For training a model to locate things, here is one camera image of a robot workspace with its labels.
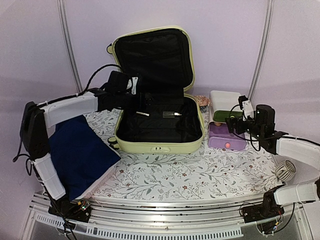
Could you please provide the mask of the purple drawer with pink knob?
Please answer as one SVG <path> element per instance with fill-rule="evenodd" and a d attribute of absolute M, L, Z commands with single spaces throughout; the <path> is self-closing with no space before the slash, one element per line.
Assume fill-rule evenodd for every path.
<path fill-rule="evenodd" d="M 225 123 L 217 126 L 211 122 L 208 125 L 208 147 L 210 148 L 242 151 L 245 149 L 247 142 L 243 139 L 245 138 L 243 133 L 240 136 L 241 138 L 229 133 Z"/>

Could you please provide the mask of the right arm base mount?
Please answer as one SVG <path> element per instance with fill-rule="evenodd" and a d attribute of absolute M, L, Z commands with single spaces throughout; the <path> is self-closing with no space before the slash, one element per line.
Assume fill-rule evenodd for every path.
<path fill-rule="evenodd" d="M 245 223 L 259 222 L 271 219 L 269 222 L 257 224 L 258 231 L 263 235 L 273 235 L 280 224 L 283 222 L 285 210 L 276 203 L 274 193 L 278 187 L 275 187 L 263 194 L 262 203 L 243 203 L 239 208 L 239 214 L 243 217 Z"/>

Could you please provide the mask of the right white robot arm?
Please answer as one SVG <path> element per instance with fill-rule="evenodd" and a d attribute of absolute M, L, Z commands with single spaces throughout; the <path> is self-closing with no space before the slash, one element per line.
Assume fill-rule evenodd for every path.
<path fill-rule="evenodd" d="M 283 186 L 268 191 L 270 199 L 259 206 L 262 218 L 269 218 L 278 210 L 278 206 L 291 203 L 312 203 L 320 199 L 320 179 L 287 184 L 299 173 L 296 162 L 320 169 L 320 145 L 314 141 L 292 136 L 275 129 L 275 110 L 265 104 L 253 108 L 250 101 L 238 104 L 241 116 L 228 113 L 225 122 L 229 133 L 240 136 L 247 133 L 249 141 L 256 141 L 258 149 L 279 155 L 285 159 L 277 165 L 275 175 Z"/>

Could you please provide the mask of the frosted glass spray bottle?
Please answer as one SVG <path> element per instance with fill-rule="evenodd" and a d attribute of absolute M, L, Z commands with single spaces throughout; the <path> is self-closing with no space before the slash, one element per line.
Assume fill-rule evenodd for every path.
<path fill-rule="evenodd" d="M 179 112 L 174 112 L 174 111 L 164 111 L 162 113 L 163 118 L 178 118 L 181 117 L 182 114 Z"/>

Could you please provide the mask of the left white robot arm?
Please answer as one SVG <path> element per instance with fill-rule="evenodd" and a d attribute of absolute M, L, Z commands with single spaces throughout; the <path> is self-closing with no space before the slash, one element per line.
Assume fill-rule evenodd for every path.
<path fill-rule="evenodd" d="M 42 103 L 30 101 L 25 104 L 19 131 L 19 148 L 25 149 L 26 153 L 18 152 L 13 161 L 25 156 L 31 162 L 48 196 L 57 200 L 54 207 L 63 217 L 70 217 L 75 210 L 71 202 L 62 198 L 66 190 L 52 162 L 49 130 L 78 116 L 134 108 L 142 80 L 142 75 L 136 72 L 113 71 L 101 87 L 91 88 L 87 85 L 80 93 Z"/>

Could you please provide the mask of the white plastic mesh basket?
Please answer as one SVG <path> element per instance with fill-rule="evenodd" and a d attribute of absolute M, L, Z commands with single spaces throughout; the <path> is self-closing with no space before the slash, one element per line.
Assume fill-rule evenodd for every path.
<path fill-rule="evenodd" d="M 92 195 L 116 172 L 116 164 L 111 166 L 100 178 L 98 178 L 87 190 L 83 192 L 80 199 L 89 199 Z"/>

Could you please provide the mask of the light green hard-shell suitcase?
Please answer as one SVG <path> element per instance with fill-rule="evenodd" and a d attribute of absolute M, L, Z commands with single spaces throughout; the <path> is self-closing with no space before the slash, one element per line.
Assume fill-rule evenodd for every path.
<path fill-rule="evenodd" d="M 120 112 L 114 137 L 133 154 L 190 154 L 201 146 L 204 120 L 196 98 L 191 40 L 177 25 L 151 28 L 116 38 L 107 47 L 122 71 L 142 76 L 147 108 Z M 149 117 L 136 112 L 149 114 Z M 163 112 L 181 117 L 163 118 Z"/>

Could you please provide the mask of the dark blue garment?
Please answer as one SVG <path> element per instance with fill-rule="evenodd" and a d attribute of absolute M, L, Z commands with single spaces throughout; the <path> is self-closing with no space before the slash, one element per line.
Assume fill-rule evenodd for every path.
<path fill-rule="evenodd" d="M 83 115 L 58 123 L 49 138 L 50 156 L 70 201 L 80 196 L 120 161 Z"/>

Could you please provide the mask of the green drawer with knob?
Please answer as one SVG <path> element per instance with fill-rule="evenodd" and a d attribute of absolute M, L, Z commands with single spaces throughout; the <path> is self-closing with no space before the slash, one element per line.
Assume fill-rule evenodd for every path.
<path fill-rule="evenodd" d="M 227 111 L 227 110 L 217 110 L 213 113 L 212 120 L 216 123 L 225 123 L 226 119 L 229 117 L 239 118 L 242 117 L 241 111 Z"/>

